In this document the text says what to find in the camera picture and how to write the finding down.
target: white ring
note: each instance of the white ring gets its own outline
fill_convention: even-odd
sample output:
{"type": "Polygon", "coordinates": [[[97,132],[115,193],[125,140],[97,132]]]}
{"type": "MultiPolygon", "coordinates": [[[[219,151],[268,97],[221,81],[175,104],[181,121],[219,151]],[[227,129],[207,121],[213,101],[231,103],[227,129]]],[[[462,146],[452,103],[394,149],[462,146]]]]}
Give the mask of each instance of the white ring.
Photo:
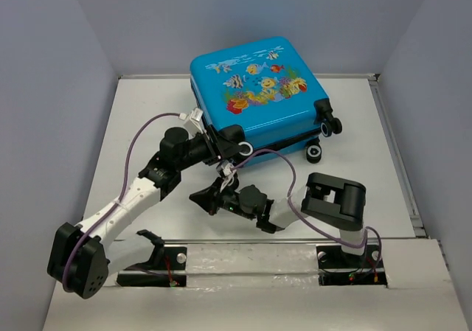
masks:
{"type": "Polygon", "coordinates": [[[313,145],[311,145],[310,147],[307,148],[307,153],[311,158],[318,158],[322,154],[322,148],[317,144],[313,144],[313,145]],[[310,153],[311,148],[316,148],[316,150],[318,152],[318,154],[316,156],[311,155],[311,153],[310,153]]]}
{"type": "Polygon", "coordinates": [[[327,137],[327,126],[324,122],[322,122],[321,126],[320,126],[321,130],[322,130],[322,134],[323,136],[327,137]]]}
{"type": "Polygon", "coordinates": [[[251,143],[249,142],[240,142],[239,145],[246,145],[249,148],[249,153],[239,152],[242,156],[250,156],[254,152],[254,148],[252,147],[251,143]]]}

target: red fish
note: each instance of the red fish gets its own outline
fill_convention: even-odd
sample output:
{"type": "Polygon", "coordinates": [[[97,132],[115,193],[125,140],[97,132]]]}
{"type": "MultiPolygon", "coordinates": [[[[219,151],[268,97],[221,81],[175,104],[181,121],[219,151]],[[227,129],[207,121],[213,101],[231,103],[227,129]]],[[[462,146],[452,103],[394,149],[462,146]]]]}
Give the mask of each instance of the red fish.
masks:
{"type": "Polygon", "coordinates": [[[281,69],[284,69],[283,66],[278,66],[277,64],[271,66],[271,71],[273,71],[273,73],[278,73],[281,69]]]}

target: blue suitcase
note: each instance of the blue suitcase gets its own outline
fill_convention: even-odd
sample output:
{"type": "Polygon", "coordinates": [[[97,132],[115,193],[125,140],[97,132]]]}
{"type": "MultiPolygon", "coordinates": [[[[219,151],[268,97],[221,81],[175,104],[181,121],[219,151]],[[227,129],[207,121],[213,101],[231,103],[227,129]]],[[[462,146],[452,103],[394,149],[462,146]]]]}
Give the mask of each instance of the blue suitcase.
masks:
{"type": "MultiPolygon", "coordinates": [[[[341,133],[326,92],[285,38],[269,38],[197,57],[191,86],[204,124],[223,130],[240,125],[246,146],[241,159],[269,148],[292,153],[305,148],[307,160],[322,157],[319,134],[341,133]]],[[[252,162],[267,160],[261,155],[252,162]]]]}

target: wall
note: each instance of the wall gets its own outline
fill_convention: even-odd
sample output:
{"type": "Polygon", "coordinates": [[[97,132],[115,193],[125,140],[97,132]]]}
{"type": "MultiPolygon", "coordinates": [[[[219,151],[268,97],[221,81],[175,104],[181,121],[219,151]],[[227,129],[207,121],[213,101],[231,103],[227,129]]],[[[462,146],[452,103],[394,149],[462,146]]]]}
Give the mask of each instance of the wall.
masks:
{"type": "Polygon", "coordinates": [[[472,326],[472,0],[425,0],[381,76],[428,232],[472,326]]]}
{"type": "Polygon", "coordinates": [[[55,229],[85,206],[117,77],[75,0],[0,0],[0,329],[42,330],[55,229]]]}
{"type": "Polygon", "coordinates": [[[200,54],[274,35],[314,72],[380,72],[423,0],[78,1],[120,74],[182,74],[200,54]]]}

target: suitcase lid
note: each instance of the suitcase lid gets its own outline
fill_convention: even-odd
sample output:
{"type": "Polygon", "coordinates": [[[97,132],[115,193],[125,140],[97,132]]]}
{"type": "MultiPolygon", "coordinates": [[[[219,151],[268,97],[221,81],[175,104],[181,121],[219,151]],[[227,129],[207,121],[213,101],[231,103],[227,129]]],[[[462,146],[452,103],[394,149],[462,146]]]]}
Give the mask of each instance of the suitcase lid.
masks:
{"type": "Polygon", "coordinates": [[[269,38],[202,55],[190,65],[205,118],[217,130],[239,124],[246,136],[282,130],[295,136],[313,124],[314,102],[327,98],[313,73],[285,38],[269,38]]]}

